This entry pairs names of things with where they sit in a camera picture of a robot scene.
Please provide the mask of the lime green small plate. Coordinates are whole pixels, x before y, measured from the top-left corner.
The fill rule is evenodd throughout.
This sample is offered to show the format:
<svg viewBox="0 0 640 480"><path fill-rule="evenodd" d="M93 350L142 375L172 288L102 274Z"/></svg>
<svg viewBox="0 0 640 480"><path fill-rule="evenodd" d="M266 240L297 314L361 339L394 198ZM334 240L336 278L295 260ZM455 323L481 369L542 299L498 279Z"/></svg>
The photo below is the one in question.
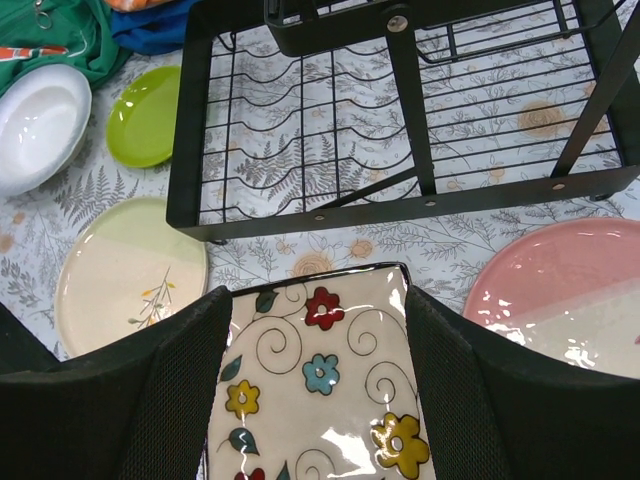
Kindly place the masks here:
<svg viewBox="0 0 640 480"><path fill-rule="evenodd" d="M129 168L150 168L170 159L181 68L163 66L134 80L114 103L106 125L111 156Z"/></svg>

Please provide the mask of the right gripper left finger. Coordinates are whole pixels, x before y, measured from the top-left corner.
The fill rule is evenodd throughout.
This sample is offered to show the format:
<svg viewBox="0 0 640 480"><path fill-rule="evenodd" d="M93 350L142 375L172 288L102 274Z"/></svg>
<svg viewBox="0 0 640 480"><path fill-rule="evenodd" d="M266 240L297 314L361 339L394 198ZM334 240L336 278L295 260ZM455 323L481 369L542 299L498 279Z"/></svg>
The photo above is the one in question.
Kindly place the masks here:
<svg viewBox="0 0 640 480"><path fill-rule="evenodd" d="M2 477L194 478L231 313L231 293L218 287L165 320L61 361L3 310Z"/></svg>

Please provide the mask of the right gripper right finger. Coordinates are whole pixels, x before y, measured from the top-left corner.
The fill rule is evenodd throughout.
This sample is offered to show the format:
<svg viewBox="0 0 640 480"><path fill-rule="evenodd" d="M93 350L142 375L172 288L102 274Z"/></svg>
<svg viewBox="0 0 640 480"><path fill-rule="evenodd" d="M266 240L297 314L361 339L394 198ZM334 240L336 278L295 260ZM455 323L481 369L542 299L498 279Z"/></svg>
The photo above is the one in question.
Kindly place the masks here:
<svg viewBox="0 0 640 480"><path fill-rule="evenodd" d="M638 478L638 380L536 353L416 286L405 310L437 478Z"/></svg>

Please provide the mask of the cream and green round plate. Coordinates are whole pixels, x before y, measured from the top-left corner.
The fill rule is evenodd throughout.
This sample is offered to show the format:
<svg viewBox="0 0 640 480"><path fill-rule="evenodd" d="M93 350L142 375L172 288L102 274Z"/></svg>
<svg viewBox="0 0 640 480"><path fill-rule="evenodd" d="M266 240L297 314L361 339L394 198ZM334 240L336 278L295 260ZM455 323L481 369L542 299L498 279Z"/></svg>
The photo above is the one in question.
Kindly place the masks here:
<svg viewBox="0 0 640 480"><path fill-rule="evenodd" d="M170 227L159 197L122 201L77 239L62 267L54 322L72 356L154 325L207 290L204 244Z"/></svg>

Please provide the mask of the square floral plate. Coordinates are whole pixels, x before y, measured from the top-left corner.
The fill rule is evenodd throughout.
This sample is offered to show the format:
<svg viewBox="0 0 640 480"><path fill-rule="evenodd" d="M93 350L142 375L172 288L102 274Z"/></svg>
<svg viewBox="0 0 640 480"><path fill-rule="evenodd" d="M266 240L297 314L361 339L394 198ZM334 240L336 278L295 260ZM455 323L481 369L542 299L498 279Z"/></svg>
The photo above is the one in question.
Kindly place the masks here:
<svg viewBox="0 0 640 480"><path fill-rule="evenodd" d="M205 479L432 479L401 264L246 288L233 311Z"/></svg>

